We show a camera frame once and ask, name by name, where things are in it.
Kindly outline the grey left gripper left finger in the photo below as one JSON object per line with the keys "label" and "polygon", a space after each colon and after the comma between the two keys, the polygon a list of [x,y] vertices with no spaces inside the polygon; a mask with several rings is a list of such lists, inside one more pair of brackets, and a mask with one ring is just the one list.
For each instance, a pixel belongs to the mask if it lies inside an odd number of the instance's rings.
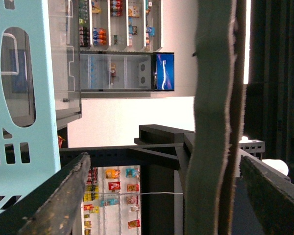
{"label": "grey left gripper left finger", "polygon": [[81,153],[0,213],[0,235],[68,235],[84,197],[90,155]]}

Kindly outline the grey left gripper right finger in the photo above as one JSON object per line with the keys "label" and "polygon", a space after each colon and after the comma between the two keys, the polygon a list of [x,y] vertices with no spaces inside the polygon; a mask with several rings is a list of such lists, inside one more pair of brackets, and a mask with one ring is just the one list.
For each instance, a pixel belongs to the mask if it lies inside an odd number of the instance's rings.
{"label": "grey left gripper right finger", "polygon": [[200,0],[195,35],[195,142],[185,187],[187,235],[229,235],[235,194],[242,82],[235,78],[235,0]]}

